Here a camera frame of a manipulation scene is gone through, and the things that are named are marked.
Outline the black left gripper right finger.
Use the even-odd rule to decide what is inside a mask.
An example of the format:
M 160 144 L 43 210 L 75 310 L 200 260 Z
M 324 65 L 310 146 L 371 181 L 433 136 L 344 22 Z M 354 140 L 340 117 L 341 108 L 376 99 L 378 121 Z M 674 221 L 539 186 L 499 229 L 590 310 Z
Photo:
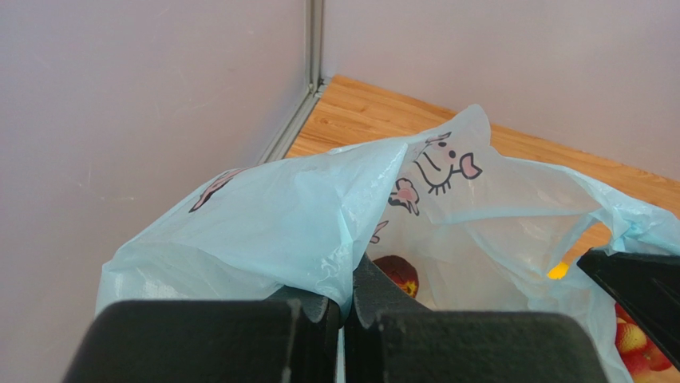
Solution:
M 434 311 L 371 260 L 353 273 L 348 382 L 604 382 L 591 339 L 562 314 Z

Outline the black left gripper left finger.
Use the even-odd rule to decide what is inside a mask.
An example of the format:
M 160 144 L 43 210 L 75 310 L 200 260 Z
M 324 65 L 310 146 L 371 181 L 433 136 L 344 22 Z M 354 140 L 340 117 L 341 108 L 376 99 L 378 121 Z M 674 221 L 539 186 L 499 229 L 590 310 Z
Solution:
M 332 382 L 340 312 L 283 287 L 262 301 L 129 300 L 95 318 L 67 382 Z

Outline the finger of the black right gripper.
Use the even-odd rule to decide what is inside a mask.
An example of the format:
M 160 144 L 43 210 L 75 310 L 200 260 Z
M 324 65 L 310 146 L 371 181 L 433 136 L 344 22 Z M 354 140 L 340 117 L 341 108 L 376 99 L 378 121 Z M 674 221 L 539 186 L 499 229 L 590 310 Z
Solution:
M 590 249 L 576 265 L 679 367 L 679 257 Z

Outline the dark red apple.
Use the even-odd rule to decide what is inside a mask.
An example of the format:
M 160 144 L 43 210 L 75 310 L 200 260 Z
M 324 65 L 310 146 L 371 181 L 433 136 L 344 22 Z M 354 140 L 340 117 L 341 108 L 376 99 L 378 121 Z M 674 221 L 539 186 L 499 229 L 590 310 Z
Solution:
M 417 269 L 406 259 L 397 255 L 387 255 L 375 259 L 374 264 L 408 296 L 417 297 L 420 287 Z

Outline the light blue printed plastic bag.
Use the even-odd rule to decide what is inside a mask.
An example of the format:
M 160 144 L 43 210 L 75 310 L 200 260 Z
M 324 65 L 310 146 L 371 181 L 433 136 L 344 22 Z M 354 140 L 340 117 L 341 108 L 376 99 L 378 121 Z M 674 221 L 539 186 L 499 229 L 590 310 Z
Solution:
M 104 264 L 97 312 L 137 299 L 251 300 L 290 286 L 350 308 L 362 258 L 416 269 L 432 310 L 566 314 L 612 382 L 633 382 L 615 348 L 613 298 L 576 265 L 586 230 L 607 255 L 679 257 L 679 221 L 570 168 L 502 156 L 477 105 L 443 125 L 208 181 Z

